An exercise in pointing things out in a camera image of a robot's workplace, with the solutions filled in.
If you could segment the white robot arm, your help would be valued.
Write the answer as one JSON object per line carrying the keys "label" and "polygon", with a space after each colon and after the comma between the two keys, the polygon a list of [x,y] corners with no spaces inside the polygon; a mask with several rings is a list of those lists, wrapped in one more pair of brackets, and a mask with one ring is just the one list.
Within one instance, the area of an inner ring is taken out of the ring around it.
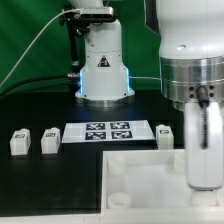
{"label": "white robot arm", "polygon": [[224,183],[224,0],[144,0],[147,26],[160,35],[164,97],[184,112],[187,182]]}

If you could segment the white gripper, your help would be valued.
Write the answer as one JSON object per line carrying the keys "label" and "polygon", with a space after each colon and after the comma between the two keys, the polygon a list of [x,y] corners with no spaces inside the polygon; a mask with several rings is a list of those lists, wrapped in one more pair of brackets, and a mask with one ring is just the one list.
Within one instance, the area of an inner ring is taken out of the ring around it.
{"label": "white gripper", "polygon": [[203,112],[198,103],[186,103],[184,108],[184,142],[186,175],[190,188],[216,190],[224,183],[224,139],[219,104],[207,107],[208,146],[203,142]]}

